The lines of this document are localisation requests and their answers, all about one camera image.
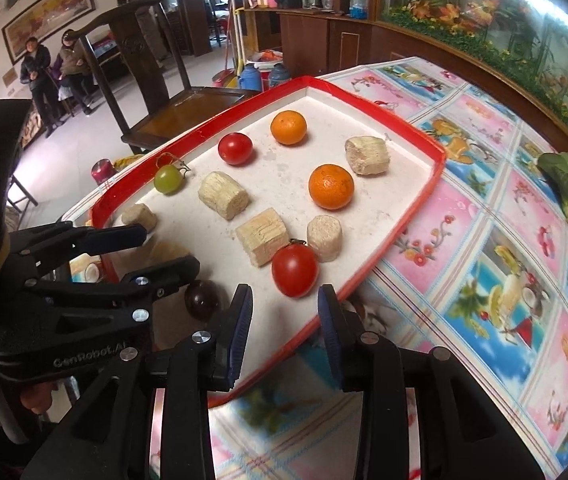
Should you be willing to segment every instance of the blue bottle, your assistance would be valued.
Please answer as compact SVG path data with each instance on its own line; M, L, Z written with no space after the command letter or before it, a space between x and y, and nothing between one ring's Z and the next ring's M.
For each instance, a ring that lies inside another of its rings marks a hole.
M257 70L252 64L248 64L242 70L240 79L240 88L242 90L257 90L262 91L262 76L260 71Z
M269 88L275 88L282 83L290 81L290 72L283 63L277 63L269 74Z

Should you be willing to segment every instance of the chair backrest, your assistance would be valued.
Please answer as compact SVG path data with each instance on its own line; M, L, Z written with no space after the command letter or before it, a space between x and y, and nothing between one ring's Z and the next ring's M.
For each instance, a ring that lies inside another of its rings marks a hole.
M206 21L209 25L214 24L218 18L215 15L215 0L204 0L204 8L206 10Z
M82 46L86 51L87 61L93 70L97 83L124 134L128 134L130 129L124 119L122 110L117 104L117 100L110 90L106 76L95 57L93 47L88 41L87 34L104 25L110 27L113 38L120 49L120 53L128 69L138 83L148 113L151 115L165 107L170 100L170 96L162 72L139 27L136 12L140 9L151 6L155 9L159 25L166 35L171 53L180 71L184 89L190 89L189 76L186 72L184 61L177 48L168 20L166 19L164 9L160 4L161 1L162 0L138 0L115 7L114 9L101 13L83 28L69 33L69 37L79 38L82 42Z

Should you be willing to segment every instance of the patterned tablecloth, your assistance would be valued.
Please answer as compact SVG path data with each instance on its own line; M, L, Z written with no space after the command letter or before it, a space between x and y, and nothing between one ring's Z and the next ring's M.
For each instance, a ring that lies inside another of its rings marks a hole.
M552 147L485 92L419 58L326 77L437 139L446 170L345 306L399 346L452 349L548 478L568 464L568 224L535 166ZM418 478L408 391L411 478ZM210 410L218 480L350 480L361 397L331 379L319 337ZM152 437L157 468L161 396Z

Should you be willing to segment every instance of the person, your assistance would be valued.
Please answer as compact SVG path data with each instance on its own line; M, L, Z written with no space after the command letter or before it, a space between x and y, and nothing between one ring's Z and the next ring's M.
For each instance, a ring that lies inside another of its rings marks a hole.
M129 2L134 2L137 0L118 0L118 5L124 5ZM138 18L139 28L142 30L142 36L146 40L146 44L151 49L153 56L157 60L157 65L162 68L162 60L167 58L169 53L164 46L164 41L160 35L160 31L157 28L157 23L151 14L150 7L136 10L136 17Z
M85 115L93 113L90 107L91 94L94 90L93 75L86 62L84 49L77 40L69 40L67 30L62 34L62 48L52 67L52 75L62 86L67 87L75 100L82 107Z
M28 85L35 107L46 126L46 136L53 133L55 127L61 126L59 121L58 90L49 77L50 52L40 44L37 38L26 40L26 55L20 69L20 82Z

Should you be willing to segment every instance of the orange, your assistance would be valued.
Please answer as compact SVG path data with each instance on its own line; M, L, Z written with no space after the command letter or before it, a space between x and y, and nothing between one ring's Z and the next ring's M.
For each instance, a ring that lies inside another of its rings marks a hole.
M350 173L335 164L323 164L308 179L308 193L318 206L339 209L353 198L355 184Z
M306 120L298 112L284 110L273 118L270 132L280 144L297 144L306 135Z

